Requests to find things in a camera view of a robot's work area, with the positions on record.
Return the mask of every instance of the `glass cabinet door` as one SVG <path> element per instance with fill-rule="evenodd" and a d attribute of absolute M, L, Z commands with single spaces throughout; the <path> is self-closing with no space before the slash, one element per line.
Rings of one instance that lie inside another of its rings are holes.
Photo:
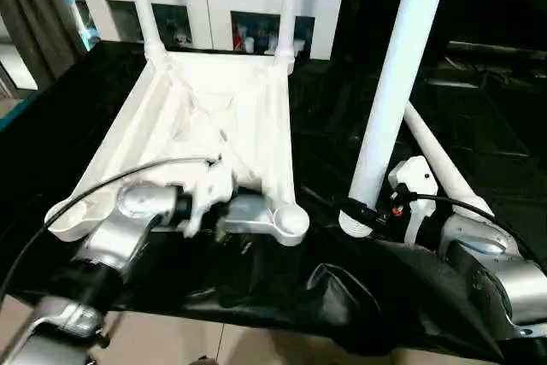
<path fill-rule="evenodd" d="M 116 31 L 122 42 L 142 42 L 143 34 L 138 23 L 134 2 L 108 0 Z M 154 17 L 162 42 L 167 47 L 193 47 L 190 22 L 186 6 L 152 3 Z"/>
<path fill-rule="evenodd" d="M 279 15 L 252 12 L 231 12 L 234 50 L 254 55 L 273 55 L 278 43 Z M 314 35 L 315 18 L 297 16 L 294 48 L 298 55 L 309 56 Z"/>

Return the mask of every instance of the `floor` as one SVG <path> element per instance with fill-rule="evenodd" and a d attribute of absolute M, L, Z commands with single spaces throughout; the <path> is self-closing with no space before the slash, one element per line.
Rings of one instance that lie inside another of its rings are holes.
<path fill-rule="evenodd" d="M 11 111 L 13 107 L 19 104 L 21 100 L 14 98 L 1 98 L 0 97 L 0 119 L 2 119 L 7 113 Z"/>
<path fill-rule="evenodd" d="M 0 314 L 0 351 L 31 309 L 9 297 Z M 107 327 L 116 322 L 113 313 Z M 107 350 L 95 350 L 100 365 L 187 365 L 202 356 L 220 365 L 480 365 L 418 350 L 394 350 L 389 356 L 352 356 L 330 339 L 298 333 L 236 327 L 159 315 L 126 313 Z"/>

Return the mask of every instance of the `black cable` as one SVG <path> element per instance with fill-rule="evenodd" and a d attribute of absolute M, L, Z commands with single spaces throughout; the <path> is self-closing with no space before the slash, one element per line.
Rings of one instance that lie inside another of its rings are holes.
<path fill-rule="evenodd" d="M 524 256 L 527 256 L 532 261 L 534 261 L 538 266 L 541 268 L 543 273 L 547 275 L 547 267 L 545 264 L 542 263 L 539 256 L 526 244 L 526 241 L 522 239 L 522 237 L 513 229 L 509 224 L 505 224 L 493 215 L 488 214 L 486 211 L 479 209 L 475 207 L 474 205 L 464 203 L 463 201 L 455 200 L 454 198 L 449 197 L 442 197 L 442 196 L 432 196 L 430 194 L 419 194 L 417 192 L 410 192 L 408 194 L 410 201 L 414 200 L 433 200 L 438 201 L 441 203 L 449 203 L 452 205 L 456 205 L 458 207 L 462 207 L 463 209 L 468 209 L 470 211 L 473 211 L 475 214 L 480 215 L 481 217 L 486 218 L 489 222 L 497 225 L 498 227 L 502 228 L 504 231 L 506 231 L 509 235 L 511 235 L 513 238 L 515 238 L 516 243 L 518 244 L 519 248 L 522 249 L 525 253 Z"/>
<path fill-rule="evenodd" d="M 68 203 L 64 204 L 60 209 L 58 209 L 41 227 L 40 229 L 26 242 L 25 246 L 21 250 L 21 252 L 17 255 L 17 257 L 14 259 L 13 263 L 11 264 L 11 267 L 9 268 L 8 273 L 6 274 L 5 278 L 3 279 L 2 285 L 0 286 L 0 312 L 2 312 L 3 307 L 3 301 L 6 298 L 6 294 L 8 293 L 8 287 L 9 283 L 11 282 L 15 271 L 19 264 L 21 263 L 23 256 L 28 252 L 28 250 L 32 247 L 32 245 L 36 242 L 36 240 L 47 231 L 48 228 L 53 225 L 55 221 L 57 221 L 63 214 L 65 214 L 69 209 L 71 209 L 76 203 L 80 202 L 84 198 L 90 196 L 92 193 L 94 193 L 97 190 L 100 190 L 101 188 L 104 188 L 106 185 L 110 185 L 116 181 L 122 180 L 130 175 L 140 173 L 141 171 L 148 170 L 150 168 L 156 168 L 160 166 L 164 166 L 166 164 L 171 164 L 174 162 L 216 162 L 216 160 L 212 160 L 210 158 L 206 157 L 181 157 L 181 158 L 168 158 L 164 160 L 158 160 L 156 162 L 149 162 L 147 164 L 144 164 L 142 166 L 138 166 L 135 168 L 131 168 L 123 173 L 117 174 L 114 177 L 111 177 L 101 183 L 98 183 L 91 188 L 88 188 L 87 190 L 81 192 L 79 195 L 74 197 L 72 200 L 70 200 Z"/>

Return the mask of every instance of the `table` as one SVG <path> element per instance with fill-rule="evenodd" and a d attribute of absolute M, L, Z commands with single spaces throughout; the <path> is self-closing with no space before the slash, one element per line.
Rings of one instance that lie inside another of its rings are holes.
<path fill-rule="evenodd" d="M 9 171 L 0 276 L 49 207 L 70 194 L 143 67 L 141 45 L 102 42 L 0 132 L 0 165 Z M 376 82 L 358 65 L 336 62 L 298 63 L 290 77 L 295 185 L 311 218 L 301 245 L 152 233 L 116 308 L 314 333 L 366 355 L 403 345 L 499 360 L 499 345 L 448 266 L 425 248 L 356 240 L 338 227 L 332 196 L 348 191 Z M 545 169 L 539 149 L 523 143 L 526 128 L 502 115 L 509 88 L 500 102 L 493 80 L 481 89 L 419 80 L 415 89 L 415 107 L 471 185 L 547 257 Z M 419 153 L 403 127 L 391 162 Z M 36 302 L 77 247 L 44 235 L 11 292 Z"/>

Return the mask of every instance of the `white metal pole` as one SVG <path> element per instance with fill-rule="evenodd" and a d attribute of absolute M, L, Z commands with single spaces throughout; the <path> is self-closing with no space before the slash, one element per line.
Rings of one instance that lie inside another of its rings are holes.
<path fill-rule="evenodd" d="M 411 103 L 407 104 L 407 108 L 404 111 L 404 121 L 420 145 L 421 151 L 424 153 L 427 162 L 429 162 L 435 176 L 444 188 L 446 195 L 455 200 L 474 205 L 488 214 L 494 215 L 486 201 L 482 197 L 477 196 L 463 178 L 460 170 L 458 170 L 448 154 L 446 154 L 443 146 L 437 141 Z M 454 211 L 459 215 L 465 215 L 476 221 L 485 221 L 483 217 L 461 207 L 454 207 Z"/>
<path fill-rule="evenodd" d="M 350 188 L 350 197 L 370 208 L 374 208 L 378 200 L 438 1 L 401 0 L 399 4 Z M 354 237 L 371 233 L 370 228 L 345 213 L 340 213 L 338 220 L 344 231 Z"/>
<path fill-rule="evenodd" d="M 137 7 L 138 21 L 143 32 L 144 53 L 148 60 L 156 64 L 162 64 L 165 57 L 165 47 L 157 31 L 154 11 L 149 0 L 135 0 Z"/>
<path fill-rule="evenodd" d="M 276 58 L 294 61 L 294 26 L 297 0 L 283 0 L 281 10 L 281 20 L 279 23 L 279 38 L 277 49 L 275 51 Z"/>

